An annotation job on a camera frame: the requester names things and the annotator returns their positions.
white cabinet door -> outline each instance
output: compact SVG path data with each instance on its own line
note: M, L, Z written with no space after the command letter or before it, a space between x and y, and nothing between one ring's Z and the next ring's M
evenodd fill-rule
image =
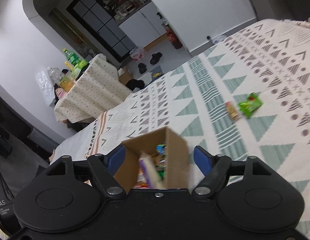
M119 28L138 46L146 47L160 37L140 11L130 16Z
M145 5L141 10L141 13L150 21L154 28L158 31L158 34L162 36L166 33L165 28L162 26L162 20L157 15L158 10L153 2Z

cardboard box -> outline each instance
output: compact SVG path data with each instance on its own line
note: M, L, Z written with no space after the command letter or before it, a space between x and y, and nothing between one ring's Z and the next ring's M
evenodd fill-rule
M149 154L154 164L159 160L156 146L166 142L167 156L164 188L188 188L189 153L186 141L168 127L126 140L122 145L126 157L114 178L128 193L136 185L141 151Z
M129 71L127 70L127 67L123 67L122 70L124 71L124 73L119 76L119 81L122 84L126 85L128 81L133 79L133 76L132 74L129 73Z

bed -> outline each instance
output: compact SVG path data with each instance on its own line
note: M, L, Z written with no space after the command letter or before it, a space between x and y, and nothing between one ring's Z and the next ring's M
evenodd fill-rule
M264 105L232 122L225 102L252 92ZM63 142L54 160L107 154L166 125L188 143L189 188L203 177L192 160L196 145L233 160L256 155L303 195L297 229L310 238L310 28L268 19L235 33L103 113Z

green candy wrapper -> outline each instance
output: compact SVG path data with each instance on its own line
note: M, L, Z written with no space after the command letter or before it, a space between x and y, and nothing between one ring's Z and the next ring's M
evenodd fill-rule
M247 118L250 118L253 114L253 112L260 108L263 105L263 102L258 98L258 96L255 93L251 93L246 101L240 102L238 104L239 109L241 112L247 116Z

small table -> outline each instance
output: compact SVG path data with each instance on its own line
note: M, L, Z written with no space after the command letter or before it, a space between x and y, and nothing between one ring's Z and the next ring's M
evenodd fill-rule
M131 90L119 82L116 67L104 59L102 54L92 59L67 95L58 101L54 108L57 121L68 119L75 123L97 118L125 101Z

